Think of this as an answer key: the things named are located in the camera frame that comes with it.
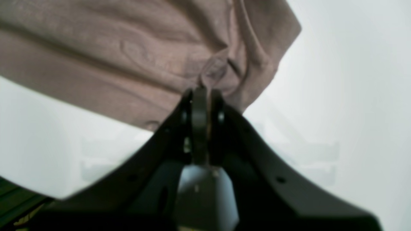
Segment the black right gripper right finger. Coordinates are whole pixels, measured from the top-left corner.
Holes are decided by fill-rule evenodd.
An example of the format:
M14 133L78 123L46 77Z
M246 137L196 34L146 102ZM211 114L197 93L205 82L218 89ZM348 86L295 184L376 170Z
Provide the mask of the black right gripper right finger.
M326 192L287 164L218 90L210 94L209 162L234 190L237 231L380 231L368 211Z

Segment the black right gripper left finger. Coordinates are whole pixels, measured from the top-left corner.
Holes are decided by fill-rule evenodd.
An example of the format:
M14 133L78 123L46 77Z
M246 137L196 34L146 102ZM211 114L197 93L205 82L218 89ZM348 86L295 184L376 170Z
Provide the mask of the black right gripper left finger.
M29 231L176 231L184 166L207 164L207 90L187 90L152 137L115 171L40 210Z

